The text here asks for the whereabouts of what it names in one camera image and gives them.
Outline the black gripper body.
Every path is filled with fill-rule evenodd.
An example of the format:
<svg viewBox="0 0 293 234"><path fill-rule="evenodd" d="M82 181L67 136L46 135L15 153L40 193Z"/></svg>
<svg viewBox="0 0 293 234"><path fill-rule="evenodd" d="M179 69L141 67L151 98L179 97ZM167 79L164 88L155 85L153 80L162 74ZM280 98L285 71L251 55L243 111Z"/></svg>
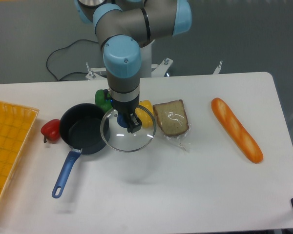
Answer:
<svg viewBox="0 0 293 234"><path fill-rule="evenodd" d="M135 109L139 104L139 98L127 102L121 102L114 98L111 99L112 107L118 111L118 114L122 115L126 122L130 121L131 115L134 113Z"/></svg>

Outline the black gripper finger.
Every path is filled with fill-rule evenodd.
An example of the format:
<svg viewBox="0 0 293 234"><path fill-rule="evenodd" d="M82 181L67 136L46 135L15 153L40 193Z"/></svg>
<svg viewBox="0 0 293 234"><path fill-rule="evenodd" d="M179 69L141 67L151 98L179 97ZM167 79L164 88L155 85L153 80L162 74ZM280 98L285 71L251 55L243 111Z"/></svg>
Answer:
<svg viewBox="0 0 293 234"><path fill-rule="evenodd" d="M126 114L127 131L135 133L142 127L142 122L135 113Z"/></svg>

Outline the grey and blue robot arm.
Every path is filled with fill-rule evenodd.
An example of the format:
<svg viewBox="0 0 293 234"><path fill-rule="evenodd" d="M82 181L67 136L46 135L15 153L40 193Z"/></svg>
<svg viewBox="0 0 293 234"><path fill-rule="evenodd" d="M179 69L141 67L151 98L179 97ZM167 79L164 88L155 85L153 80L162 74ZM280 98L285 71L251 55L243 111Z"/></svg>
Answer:
<svg viewBox="0 0 293 234"><path fill-rule="evenodd" d="M142 122L135 114L140 95L141 48L155 39L188 31L191 7L186 0L76 0L81 20L92 23L110 88L111 105L134 133Z"/></svg>

